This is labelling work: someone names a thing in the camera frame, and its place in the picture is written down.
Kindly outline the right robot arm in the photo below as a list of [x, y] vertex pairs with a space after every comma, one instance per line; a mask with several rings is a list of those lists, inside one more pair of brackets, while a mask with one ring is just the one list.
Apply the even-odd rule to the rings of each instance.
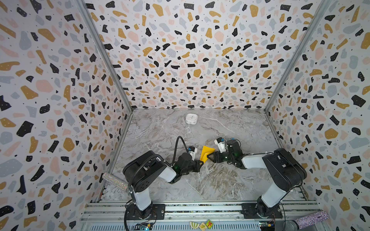
[[244, 154], [239, 140], [215, 140], [219, 151], [207, 155], [214, 163], [226, 162], [239, 169], [266, 169], [273, 182], [266, 192], [258, 197], [254, 207], [242, 211], [246, 216], [268, 218], [276, 215], [275, 211], [284, 197], [295, 187], [300, 187], [307, 173], [293, 156], [284, 148], [273, 152]]

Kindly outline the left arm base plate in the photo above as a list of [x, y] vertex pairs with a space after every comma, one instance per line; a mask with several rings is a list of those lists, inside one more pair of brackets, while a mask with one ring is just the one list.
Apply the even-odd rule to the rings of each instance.
[[148, 208], [141, 211], [136, 205], [129, 204], [127, 207], [127, 220], [164, 220], [166, 211], [165, 204], [151, 204]]

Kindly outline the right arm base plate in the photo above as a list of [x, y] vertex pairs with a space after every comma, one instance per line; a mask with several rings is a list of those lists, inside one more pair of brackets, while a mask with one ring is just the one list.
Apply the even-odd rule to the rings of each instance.
[[253, 218], [283, 218], [279, 205], [275, 205], [272, 208], [268, 208], [263, 203], [243, 203], [241, 204], [241, 214], [245, 219]]

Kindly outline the yellow square paper sheet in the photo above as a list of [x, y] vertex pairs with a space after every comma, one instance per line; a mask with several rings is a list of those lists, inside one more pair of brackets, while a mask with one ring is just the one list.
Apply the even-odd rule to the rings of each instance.
[[210, 147], [207, 147], [207, 146], [203, 146], [202, 148], [202, 151], [201, 151], [201, 157], [200, 157], [200, 161], [202, 161], [203, 163], [205, 163], [207, 160], [208, 160], [208, 155], [212, 154], [215, 152], [215, 149], [214, 148], [210, 148]]

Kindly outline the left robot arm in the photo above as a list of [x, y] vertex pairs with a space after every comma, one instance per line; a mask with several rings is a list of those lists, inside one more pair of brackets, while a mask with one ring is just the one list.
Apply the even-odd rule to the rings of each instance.
[[171, 165], [162, 156], [151, 150], [131, 161], [123, 169], [123, 174], [128, 182], [129, 194], [136, 211], [144, 214], [152, 207], [153, 203], [148, 188], [157, 178], [174, 184], [182, 176], [192, 172], [200, 172], [203, 165], [203, 161], [193, 160], [189, 153], [183, 153]]

